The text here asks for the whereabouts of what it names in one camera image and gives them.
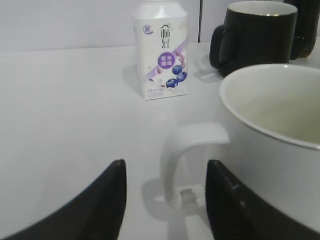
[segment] black mug handle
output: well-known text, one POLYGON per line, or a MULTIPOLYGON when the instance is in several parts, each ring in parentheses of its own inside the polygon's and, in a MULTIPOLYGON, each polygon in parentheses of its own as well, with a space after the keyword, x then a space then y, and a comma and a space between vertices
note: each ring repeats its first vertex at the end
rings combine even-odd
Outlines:
POLYGON ((232 60, 230 59, 227 63, 220 62, 220 52, 221 52, 221 45, 225 35, 229 32, 236 31, 237 28, 232 25, 221 25, 214 30, 212 41, 211 41, 211 48, 210 48, 210 64, 215 69, 224 69, 229 67, 233 64, 232 60))

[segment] mug rim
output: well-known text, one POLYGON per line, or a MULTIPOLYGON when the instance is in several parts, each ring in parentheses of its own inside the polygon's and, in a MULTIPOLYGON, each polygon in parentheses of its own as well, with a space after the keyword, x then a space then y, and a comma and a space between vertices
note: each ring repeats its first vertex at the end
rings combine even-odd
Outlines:
POLYGON ((284 3, 284 2, 277 2, 277 1, 239 1, 239 2, 234 2, 228 6, 228 10, 237 13, 237 14, 244 14, 244 15, 251 15, 251 16, 259 16, 259 17, 281 17, 281 16, 289 16, 292 14, 297 14, 298 9, 297 7, 284 3), (254 5, 261 5, 261 6, 274 6, 274 7, 286 7, 287 10, 291 10, 289 13, 284 13, 284 14, 261 14, 261 13, 253 13, 253 12, 245 12, 243 10, 237 10, 239 7, 243 6, 254 6, 254 5))
POLYGON ((308 70, 308 71, 317 73, 320 77, 319 69, 306 67, 306 66, 289 65, 289 64, 262 64, 262 65, 245 67, 231 73, 223 80, 223 83, 221 84, 221 87, 220 87, 220 97, 222 99, 224 106, 237 120, 239 120, 241 123, 245 124, 246 126, 248 126, 254 131, 257 131, 267 137, 276 139, 286 144, 291 144, 291 145, 295 145, 302 148, 320 151, 320 144, 302 141, 302 140, 294 139, 292 137, 284 136, 282 134, 268 130, 264 127, 261 127, 251 122, 250 120, 243 117, 240 113, 238 113, 229 103, 226 91, 228 86, 230 86, 233 83, 233 81, 236 79, 237 75, 239 74, 243 75, 246 73, 250 73, 252 70, 259 70, 259 69, 266 69, 266 68, 267 69, 279 69, 279 68, 283 69, 284 68, 284 69, 291 69, 292 71, 308 70))

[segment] mug handle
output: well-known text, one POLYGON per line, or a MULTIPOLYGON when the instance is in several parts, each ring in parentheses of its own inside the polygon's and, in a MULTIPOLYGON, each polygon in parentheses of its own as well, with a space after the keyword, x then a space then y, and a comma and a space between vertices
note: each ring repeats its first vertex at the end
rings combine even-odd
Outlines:
MULTIPOLYGON (((175 130, 165 140, 160 161, 160 175, 164 188, 164 197, 167 203, 176 210, 181 210, 189 205, 184 202, 181 189, 174 187, 174 178, 179 158, 191 148, 205 145, 225 145, 230 142, 226 130, 216 123, 185 125, 175 130)), ((197 203, 201 203, 197 186, 188 189, 194 194, 197 203)))
POLYGON ((232 61, 227 64, 222 64, 220 62, 220 52, 225 35, 236 30, 237 28, 235 26, 228 24, 221 25, 214 30, 210 47, 210 64, 215 69, 224 69, 233 64, 232 61))

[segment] black curved object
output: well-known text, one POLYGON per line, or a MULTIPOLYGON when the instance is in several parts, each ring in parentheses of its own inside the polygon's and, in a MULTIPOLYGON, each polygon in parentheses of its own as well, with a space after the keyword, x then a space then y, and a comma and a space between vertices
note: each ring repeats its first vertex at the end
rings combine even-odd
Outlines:
POLYGON ((126 163, 118 160, 63 208, 5 240, 117 240, 126 202, 126 163))
POLYGON ((205 195, 215 240, 320 240, 320 233, 265 202, 220 161, 208 163, 205 195))

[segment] purple label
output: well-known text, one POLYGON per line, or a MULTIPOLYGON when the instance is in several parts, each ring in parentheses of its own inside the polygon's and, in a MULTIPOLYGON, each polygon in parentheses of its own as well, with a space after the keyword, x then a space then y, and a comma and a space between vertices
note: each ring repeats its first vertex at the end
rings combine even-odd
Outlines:
MULTIPOLYGON (((177 57, 179 57, 179 55, 184 51, 184 47, 186 47, 188 45, 188 39, 186 39, 183 43, 181 43, 181 45, 179 47, 177 47, 173 53, 170 53, 170 52, 165 52, 164 54, 171 54, 174 56, 174 54, 177 55, 177 57)), ((156 66, 154 69, 152 69, 148 74, 146 74, 146 79, 153 79, 155 75, 157 75, 156 73, 156 70, 157 68, 162 68, 161 65, 160 65, 160 58, 158 59, 158 66, 156 66)))
POLYGON ((158 59, 159 66, 163 69, 170 69, 176 63, 176 58, 171 52, 164 52, 158 59))
POLYGON ((150 35, 150 34, 154 33, 154 31, 152 30, 152 27, 150 25, 145 25, 144 28, 143 28, 143 31, 147 35, 150 35))

